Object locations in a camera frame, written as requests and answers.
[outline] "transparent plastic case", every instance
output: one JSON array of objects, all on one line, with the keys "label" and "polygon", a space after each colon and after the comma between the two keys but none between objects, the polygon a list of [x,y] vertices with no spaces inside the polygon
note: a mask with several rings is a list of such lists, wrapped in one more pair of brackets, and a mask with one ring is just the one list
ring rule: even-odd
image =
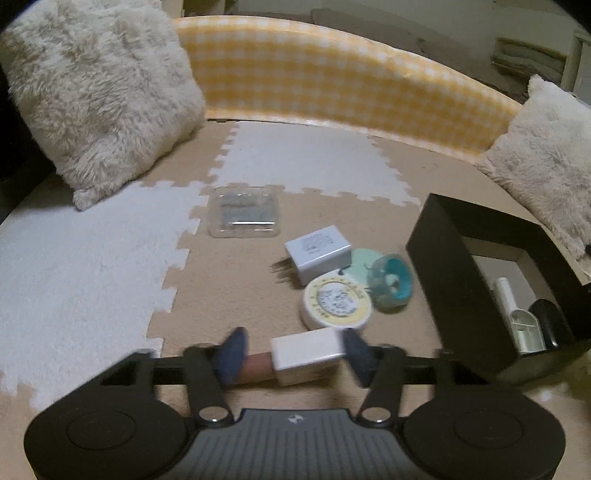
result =
[{"label": "transparent plastic case", "polygon": [[277,195],[269,187],[220,187],[209,200],[209,234],[214,238],[276,236]]}]

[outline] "yellow checkered fabric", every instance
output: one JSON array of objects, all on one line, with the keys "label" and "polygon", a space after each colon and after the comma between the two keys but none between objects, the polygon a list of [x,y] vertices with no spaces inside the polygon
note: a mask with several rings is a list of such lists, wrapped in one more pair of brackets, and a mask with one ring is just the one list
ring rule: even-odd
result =
[{"label": "yellow checkered fabric", "polygon": [[327,125],[473,161],[520,105],[424,57],[273,18],[175,20],[210,118]]}]

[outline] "open black box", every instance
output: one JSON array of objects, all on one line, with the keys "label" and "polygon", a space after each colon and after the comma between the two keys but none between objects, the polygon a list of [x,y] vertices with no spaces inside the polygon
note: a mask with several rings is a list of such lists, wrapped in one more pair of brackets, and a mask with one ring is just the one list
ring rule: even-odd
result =
[{"label": "open black box", "polygon": [[[562,311],[572,341],[521,354],[469,246],[520,249],[535,283]],[[443,348],[488,381],[522,384],[561,370],[591,348],[591,294],[536,223],[487,207],[430,194],[407,251]]]}]

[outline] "white power adapter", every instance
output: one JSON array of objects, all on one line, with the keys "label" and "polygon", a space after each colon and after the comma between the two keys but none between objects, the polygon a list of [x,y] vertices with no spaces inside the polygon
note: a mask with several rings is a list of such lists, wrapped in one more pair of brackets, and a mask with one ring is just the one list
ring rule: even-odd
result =
[{"label": "white power adapter", "polygon": [[324,377],[336,370],[344,354],[340,333],[334,328],[271,340],[273,370],[279,385],[294,385]]},{"label": "white power adapter", "polygon": [[351,244],[334,225],[285,244],[302,286],[331,270],[351,265]]}]

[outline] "black circular motor housing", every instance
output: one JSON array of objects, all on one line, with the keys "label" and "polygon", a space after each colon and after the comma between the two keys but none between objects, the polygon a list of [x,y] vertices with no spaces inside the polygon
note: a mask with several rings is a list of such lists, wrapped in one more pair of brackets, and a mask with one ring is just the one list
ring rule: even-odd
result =
[{"label": "black circular motor housing", "polygon": [[189,432],[171,407],[129,387],[76,392],[39,414],[24,438],[47,480],[139,480],[170,467]]},{"label": "black circular motor housing", "polygon": [[455,388],[413,411],[403,427],[412,456],[438,478],[543,480],[564,453],[564,430],[520,394]]}]

